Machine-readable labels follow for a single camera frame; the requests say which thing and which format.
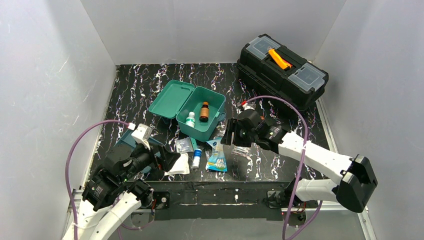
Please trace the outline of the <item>brown medicine bottle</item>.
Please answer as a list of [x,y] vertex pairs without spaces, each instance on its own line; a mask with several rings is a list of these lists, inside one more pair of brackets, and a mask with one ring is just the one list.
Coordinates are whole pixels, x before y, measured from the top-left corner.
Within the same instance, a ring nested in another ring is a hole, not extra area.
[[210,114],[210,110],[209,110],[209,103],[208,102],[203,102],[202,106],[200,108],[200,112],[199,112],[199,121],[202,123],[206,123],[209,121],[209,114]]

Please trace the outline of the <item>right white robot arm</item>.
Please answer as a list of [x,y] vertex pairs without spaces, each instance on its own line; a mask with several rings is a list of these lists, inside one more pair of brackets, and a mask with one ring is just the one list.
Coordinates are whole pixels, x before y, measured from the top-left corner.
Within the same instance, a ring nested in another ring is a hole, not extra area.
[[296,203],[338,202],[352,212],[361,213],[378,185],[367,157],[342,155],[304,141],[294,131],[266,121],[258,112],[248,109],[228,120],[221,144],[250,147],[253,143],[263,150],[303,162],[327,177],[318,180],[302,178],[297,184],[291,182],[285,192],[294,191]]

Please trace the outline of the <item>white plastic bottle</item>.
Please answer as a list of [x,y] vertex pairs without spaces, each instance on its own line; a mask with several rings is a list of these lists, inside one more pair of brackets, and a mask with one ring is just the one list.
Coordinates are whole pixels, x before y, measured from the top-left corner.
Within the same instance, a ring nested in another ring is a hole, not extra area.
[[194,112],[189,112],[187,118],[185,119],[185,124],[191,128],[195,127],[196,124],[196,118]]

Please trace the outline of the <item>blue cotton swab pouch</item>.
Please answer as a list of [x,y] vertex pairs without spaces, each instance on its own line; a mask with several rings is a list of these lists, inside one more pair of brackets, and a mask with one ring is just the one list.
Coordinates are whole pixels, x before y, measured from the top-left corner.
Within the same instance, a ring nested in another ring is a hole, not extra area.
[[206,170],[217,172],[228,171],[224,148],[221,140],[221,137],[217,137],[206,142],[212,148],[212,152],[206,162]]

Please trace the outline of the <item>clear plastic bag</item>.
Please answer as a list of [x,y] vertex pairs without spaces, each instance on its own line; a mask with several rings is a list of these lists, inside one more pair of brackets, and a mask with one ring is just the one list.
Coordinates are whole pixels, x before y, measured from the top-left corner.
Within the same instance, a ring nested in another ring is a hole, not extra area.
[[235,146],[231,150],[231,154],[247,158],[251,155],[251,148],[250,147]]

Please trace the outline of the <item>white gauze pad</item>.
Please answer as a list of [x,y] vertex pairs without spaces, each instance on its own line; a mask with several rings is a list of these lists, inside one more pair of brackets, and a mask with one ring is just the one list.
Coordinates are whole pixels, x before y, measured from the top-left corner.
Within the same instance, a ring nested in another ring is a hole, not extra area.
[[187,153],[182,153],[176,160],[170,171],[164,173],[165,176],[170,175],[187,175],[190,173],[189,156]]

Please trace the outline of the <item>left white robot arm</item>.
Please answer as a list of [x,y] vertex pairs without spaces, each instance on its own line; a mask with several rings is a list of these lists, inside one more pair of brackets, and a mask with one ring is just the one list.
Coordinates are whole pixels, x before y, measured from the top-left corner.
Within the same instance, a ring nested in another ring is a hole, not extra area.
[[107,240],[134,211],[146,209],[154,214],[169,208],[167,191],[155,191],[144,180],[131,179],[150,165],[169,169],[181,156],[162,145],[112,147],[84,188],[79,207],[73,208],[74,220],[63,239]]

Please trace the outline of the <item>green medicine box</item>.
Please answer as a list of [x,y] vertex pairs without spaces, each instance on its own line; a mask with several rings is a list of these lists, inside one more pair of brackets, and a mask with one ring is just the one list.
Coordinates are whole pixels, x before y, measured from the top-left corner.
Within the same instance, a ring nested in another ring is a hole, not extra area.
[[[208,122],[199,121],[203,102],[209,104]],[[221,93],[188,82],[171,80],[148,107],[148,111],[163,119],[175,119],[181,133],[206,142],[218,123],[226,118],[225,104],[226,97]],[[195,127],[185,124],[189,112],[195,113]]]

